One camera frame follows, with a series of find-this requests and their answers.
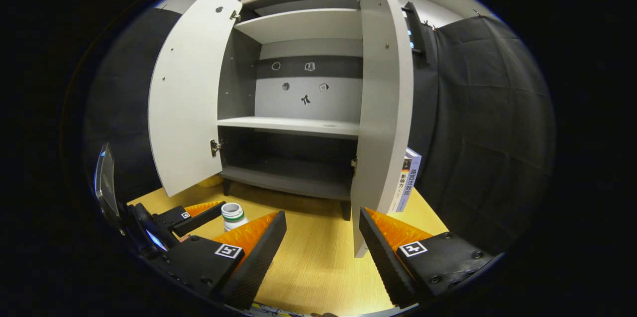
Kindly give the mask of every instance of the book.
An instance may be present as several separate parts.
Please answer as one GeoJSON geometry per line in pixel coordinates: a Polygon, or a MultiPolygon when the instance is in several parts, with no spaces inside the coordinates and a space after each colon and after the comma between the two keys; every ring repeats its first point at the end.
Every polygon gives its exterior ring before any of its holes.
{"type": "Polygon", "coordinates": [[[405,211],[405,206],[407,206],[407,201],[409,201],[409,196],[412,194],[412,190],[414,189],[414,183],[416,183],[416,177],[418,176],[418,169],[421,166],[421,158],[422,156],[417,152],[407,148],[407,155],[411,160],[411,166],[409,168],[409,172],[407,174],[407,181],[405,183],[405,188],[403,190],[403,194],[400,197],[400,201],[398,202],[398,206],[396,206],[396,212],[405,211]]]}
{"type": "Polygon", "coordinates": [[[403,197],[403,193],[405,191],[405,186],[407,185],[407,177],[410,172],[410,168],[412,166],[412,159],[405,155],[405,160],[403,161],[403,168],[398,175],[398,184],[396,185],[396,192],[394,193],[394,198],[392,199],[392,203],[389,206],[389,212],[396,212],[398,208],[398,204],[400,203],[401,198],[403,197]]]}

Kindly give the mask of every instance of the white cabinet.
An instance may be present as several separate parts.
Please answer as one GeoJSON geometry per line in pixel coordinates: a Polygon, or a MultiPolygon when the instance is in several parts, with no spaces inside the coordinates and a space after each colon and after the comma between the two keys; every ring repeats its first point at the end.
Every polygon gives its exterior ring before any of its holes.
{"type": "Polygon", "coordinates": [[[351,204],[362,256],[359,209],[388,211],[411,122],[400,4],[267,0],[291,10],[255,17],[263,2],[197,0],[169,34],[148,102],[157,172],[169,196],[221,174],[351,204]]]}

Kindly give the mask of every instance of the white bottle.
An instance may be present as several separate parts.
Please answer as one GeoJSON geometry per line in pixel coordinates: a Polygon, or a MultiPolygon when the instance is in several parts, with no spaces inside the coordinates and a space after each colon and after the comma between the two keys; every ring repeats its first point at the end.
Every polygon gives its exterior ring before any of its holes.
{"type": "Polygon", "coordinates": [[[243,213],[243,209],[236,202],[223,204],[221,206],[221,216],[223,217],[223,231],[225,232],[249,222],[243,213]]]}

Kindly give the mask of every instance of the table surface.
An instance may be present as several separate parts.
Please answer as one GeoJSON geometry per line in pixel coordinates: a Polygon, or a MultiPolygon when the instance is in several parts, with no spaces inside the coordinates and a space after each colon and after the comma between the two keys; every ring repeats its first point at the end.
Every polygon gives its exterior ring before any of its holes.
{"type": "MultiPolygon", "coordinates": [[[[358,315],[388,310],[389,301],[378,270],[367,253],[354,258],[352,222],[344,221],[339,201],[302,197],[232,182],[230,196],[221,185],[193,186],[172,198],[163,188],[130,204],[142,203],[150,213],[210,201],[236,202],[248,219],[285,211],[287,232],[259,292],[258,303],[296,313],[358,315]]],[[[412,190],[403,212],[389,213],[433,235],[448,231],[423,197],[412,190]]],[[[191,231],[204,238],[223,234],[223,219],[191,231]]]]}

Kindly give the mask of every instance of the door hinge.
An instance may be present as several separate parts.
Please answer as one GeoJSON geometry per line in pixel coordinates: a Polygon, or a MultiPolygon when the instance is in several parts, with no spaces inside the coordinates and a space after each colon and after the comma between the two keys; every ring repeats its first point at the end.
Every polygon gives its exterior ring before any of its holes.
{"type": "Polygon", "coordinates": [[[230,20],[232,20],[233,18],[236,18],[237,22],[241,22],[241,15],[237,13],[236,9],[232,11],[232,15],[230,15],[230,20]]]}
{"type": "Polygon", "coordinates": [[[356,166],[358,165],[358,157],[352,159],[352,167],[354,168],[354,174],[352,177],[356,177],[356,166]]]}
{"type": "Polygon", "coordinates": [[[214,139],[210,140],[210,151],[212,152],[212,156],[216,156],[216,152],[221,150],[221,141],[217,143],[214,139]]]}

